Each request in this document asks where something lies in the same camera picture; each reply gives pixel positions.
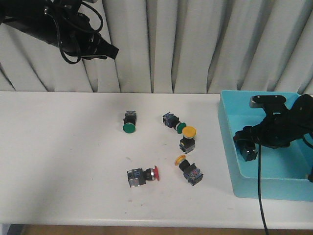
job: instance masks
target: table surface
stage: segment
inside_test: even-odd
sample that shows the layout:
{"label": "table surface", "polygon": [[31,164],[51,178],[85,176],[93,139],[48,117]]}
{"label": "table surface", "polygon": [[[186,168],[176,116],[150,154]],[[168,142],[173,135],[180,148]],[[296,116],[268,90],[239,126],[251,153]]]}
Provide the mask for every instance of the table surface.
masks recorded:
{"label": "table surface", "polygon": [[[232,191],[219,100],[0,92],[0,223],[262,228],[258,200]],[[137,112],[132,134],[122,130],[126,110]],[[197,129],[187,154],[204,174],[195,186],[174,165],[181,135],[162,123],[167,112]],[[129,187],[127,170],[154,165],[160,181]],[[313,202],[264,199],[263,207],[270,229],[313,229]]]}

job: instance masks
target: white curtain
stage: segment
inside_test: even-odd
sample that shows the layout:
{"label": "white curtain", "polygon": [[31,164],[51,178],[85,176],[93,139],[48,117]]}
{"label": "white curtain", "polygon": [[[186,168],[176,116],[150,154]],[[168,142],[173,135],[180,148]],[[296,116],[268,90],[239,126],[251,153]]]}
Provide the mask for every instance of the white curtain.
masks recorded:
{"label": "white curtain", "polygon": [[[116,60],[67,64],[59,50],[0,25],[0,90],[313,94],[312,0],[99,0]],[[90,24],[99,20],[89,9]]]}

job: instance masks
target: blue plastic tray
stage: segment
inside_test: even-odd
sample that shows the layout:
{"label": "blue plastic tray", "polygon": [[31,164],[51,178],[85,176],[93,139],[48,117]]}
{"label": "blue plastic tray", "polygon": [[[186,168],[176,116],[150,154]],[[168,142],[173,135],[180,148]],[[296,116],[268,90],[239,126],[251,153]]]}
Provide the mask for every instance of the blue plastic tray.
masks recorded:
{"label": "blue plastic tray", "polygon": [[[233,137],[236,131],[242,130],[244,126],[254,126],[263,120],[263,109],[252,109],[249,102],[251,96],[265,94],[283,95],[287,99],[285,105],[288,109],[299,97],[297,93],[221,92],[219,122],[230,178],[237,197],[258,197],[258,161],[245,162],[235,146]],[[307,180],[312,165],[313,149],[306,146],[302,140],[291,142],[288,148],[271,149],[262,146],[262,197],[313,201],[313,183]]]}

